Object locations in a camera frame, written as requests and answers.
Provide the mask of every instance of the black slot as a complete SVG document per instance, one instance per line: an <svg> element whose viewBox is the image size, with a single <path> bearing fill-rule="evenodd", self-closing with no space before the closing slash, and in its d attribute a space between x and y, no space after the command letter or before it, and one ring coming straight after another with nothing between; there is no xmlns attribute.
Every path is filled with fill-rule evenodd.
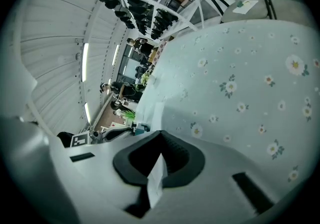
<svg viewBox="0 0 320 224"><path fill-rule="evenodd" d="M84 153L84 154L78 154L78 155L74 155L74 156L70 156L70 159L72 162L78 162L81 160L85 160L88 158L93 158L95 155L92 153Z"/></svg>
<svg viewBox="0 0 320 224"><path fill-rule="evenodd" d="M239 188L251 202L258 214L264 213L274 205L245 172L234 174L232 175L232 178L238 184Z"/></svg>

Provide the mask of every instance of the person in black clothing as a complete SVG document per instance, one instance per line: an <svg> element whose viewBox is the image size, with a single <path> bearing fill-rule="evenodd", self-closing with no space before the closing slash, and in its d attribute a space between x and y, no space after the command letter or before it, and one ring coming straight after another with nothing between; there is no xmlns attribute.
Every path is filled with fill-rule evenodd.
<svg viewBox="0 0 320 224"><path fill-rule="evenodd" d="M133 40L132 38L128 38L126 41L138 54L143 54L147 60L149 59L149 55L154 46L149 44L147 39L137 38L136 40Z"/></svg>
<svg viewBox="0 0 320 224"><path fill-rule="evenodd" d="M112 82L111 84L103 82L100 84L100 89L101 93L111 90L113 93L119 95L120 100L125 97L134 102L139 102L143 94L141 91L136 91L135 87L128 82Z"/></svg>

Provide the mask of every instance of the light blue cloth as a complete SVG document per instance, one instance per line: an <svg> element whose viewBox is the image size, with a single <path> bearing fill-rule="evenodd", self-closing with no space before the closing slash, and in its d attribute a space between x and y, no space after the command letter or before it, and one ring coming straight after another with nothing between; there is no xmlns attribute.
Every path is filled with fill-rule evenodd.
<svg viewBox="0 0 320 224"><path fill-rule="evenodd" d="M320 148L319 34L286 21L220 24L169 42L137 112L234 148L284 196L312 173Z"/></svg>

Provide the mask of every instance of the table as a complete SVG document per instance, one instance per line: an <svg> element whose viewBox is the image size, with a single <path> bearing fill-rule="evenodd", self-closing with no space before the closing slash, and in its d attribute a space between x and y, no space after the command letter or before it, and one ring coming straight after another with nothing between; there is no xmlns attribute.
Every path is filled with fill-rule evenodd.
<svg viewBox="0 0 320 224"><path fill-rule="evenodd" d="M151 122L163 102L163 130L237 150L285 195L319 153L319 49L315 30L287 21L202 29L168 42L136 110Z"/></svg>

